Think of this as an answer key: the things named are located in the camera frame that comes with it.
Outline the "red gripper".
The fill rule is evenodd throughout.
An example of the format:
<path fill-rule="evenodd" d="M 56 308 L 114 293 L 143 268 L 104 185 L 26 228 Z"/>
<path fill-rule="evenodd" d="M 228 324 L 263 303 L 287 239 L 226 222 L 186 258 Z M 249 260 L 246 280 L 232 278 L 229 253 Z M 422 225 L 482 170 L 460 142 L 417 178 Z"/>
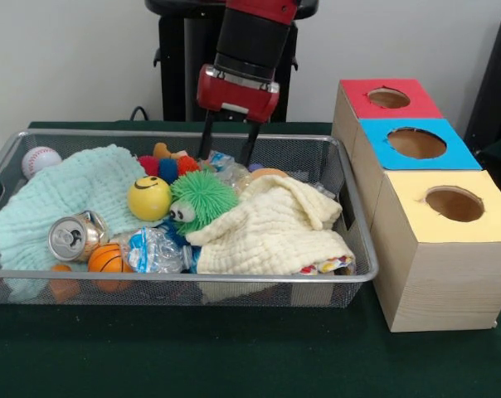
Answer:
<path fill-rule="evenodd" d="M 207 160 L 209 157 L 215 122 L 214 112 L 227 110 L 243 114 L 250 120 L 250 132 L 239 157 L 239 163 L 248 166 L 260 133 L 259 123 L 263 124 L 270 119 L 279 98 L 280 85 L 274 81 L 250 80 L 205 64 L 201 68 L 197 86 L 197 102 L 207 109 L 198 158 Z"/>

